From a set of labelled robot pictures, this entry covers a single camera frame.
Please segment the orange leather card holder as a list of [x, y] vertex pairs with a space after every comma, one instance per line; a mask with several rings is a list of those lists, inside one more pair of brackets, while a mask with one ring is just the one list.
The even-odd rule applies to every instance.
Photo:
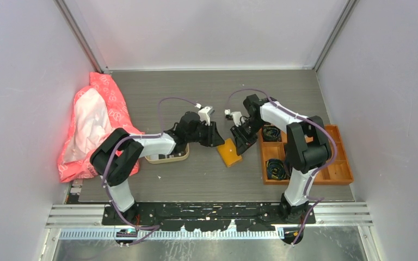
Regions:
[[224, 144], [217, 146], [217, 151], [226, 167], [232, 167], [242, 161], [242, 156], [236, 152], [235, 143], [231, 138], [224, 141]]

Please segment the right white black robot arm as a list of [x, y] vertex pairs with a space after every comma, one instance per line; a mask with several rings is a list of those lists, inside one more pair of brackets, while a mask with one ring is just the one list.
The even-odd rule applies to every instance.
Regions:
[[270, 97], [247, 96], [243, 105], [249, 116], [225, 109], [225, 117], [234, 122], [230, 131], [236, 154], [242, 155], [257, 141], [258, 131], [271, 124], [286, 133], [285, 170], [290, 173], [288, 187], [282, 193], [279, 213], [287, 223], [296, 222], [309, 204], [308, 195], [318, 171], [335, 159], [336, 145], [319, 116], [307, 117], [283, 107]]

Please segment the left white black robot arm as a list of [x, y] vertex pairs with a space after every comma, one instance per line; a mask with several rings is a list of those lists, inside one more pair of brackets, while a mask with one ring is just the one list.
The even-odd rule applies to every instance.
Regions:
[[119, 221], [129, 225], [137, 217], [128, 177], [139, 159], [181, 152], [189, 143], [217, 147], [224, 144], [224, 139], [218, 133], [216, 122], [201, 120], [197, 113], [188, 111], [171, 129], [160, 134], [138, 135], [117, 128], [92, 153], [90, 163], [102, 177]]

